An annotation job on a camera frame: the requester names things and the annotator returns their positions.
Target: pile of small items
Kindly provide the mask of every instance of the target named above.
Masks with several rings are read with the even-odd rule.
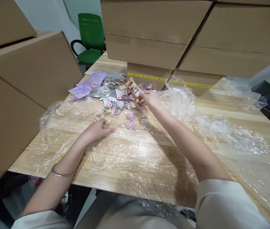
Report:
[[[77,88],[69,90],[77,99],[91,96],[103,100],[104,107],[100,108],[101,113],[96,116],[97,120],[104,118],[103,114],[120,115],[122,110],[127,109],[127,121],[124,125],[127,129],[136,130],[135,117],[140,120],[143,128],[148,125],[146,112],[139,109],[146,103],[139,94],[145,90],[155,90],[154,85],[147,84],[143,87],[142,84],[137,85],[132,77],[126,82],[126,76],[123,73],[114,71],[112,74],[108,74],[97,71],[91,74],[90,81],[84,81],[77,86]]]

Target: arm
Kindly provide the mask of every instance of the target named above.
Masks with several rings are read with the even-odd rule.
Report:
[[[206,179],[232,180],[211,149],[190,129],[158,104],[155,92],[141,93],[140,96],[171,136],[179,150],[192,164],[199,182]]]
[[[115,131],[115,128],[104,129],[105,124],[105,119],[92,123],[57,163],[54,171],[58,174],[73,173],[77,169],[87,145]],[[50,172],[30,199],[22,216],[54,210],[67,192],[73,177],[73,175],[58,177]]]

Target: green office chair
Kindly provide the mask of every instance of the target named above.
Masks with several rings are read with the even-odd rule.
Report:
[[[81,40],[73,40],[71,49],[77,56],[79,64],[91,66],[106,51],[101,17],[95,14],[78,14]],[[86,50],[79,55],[75,52],[74,44],[80,43]]]

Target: chair armrest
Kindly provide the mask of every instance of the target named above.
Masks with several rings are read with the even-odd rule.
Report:
[[[106,45],[103,44],[102,47],[101,47],[101,55],[102,55],[103,53],[105,53],[105,51],[106,51]]]
[[[70,43],[70,46],[71,46],[71,50],[73,51],[73,53],[78,56],[78,54],[75,52],[75,49],[74,49],[74,44],[75,43],[80,43],[81,45],[83,45],[82,41],[81,40],[73,40],[71,43]]]

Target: lavender card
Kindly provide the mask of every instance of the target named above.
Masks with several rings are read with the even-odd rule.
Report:
[[[105,79],[106,76],[107,76],[106,72],[97,71],[96,73],[92,73],[90,75],[90,81],[97,82],[98,85],[101,85],[102,81]]]
[[[86,81],[84,81],[84,82],[81,82],[81,83],[78,83],[78,84],[76,84],[78,87],[86,87],[86,88],[88,88],[88,89],[90,89],[91,88],[91,82],[89,81],[89,80],[86,80]]]
[[[78,99],[83,98],[86,95],[89,95],[92,88],[87,87],[76,87],[73,89],[68,90],[71,94],[73,94]]]

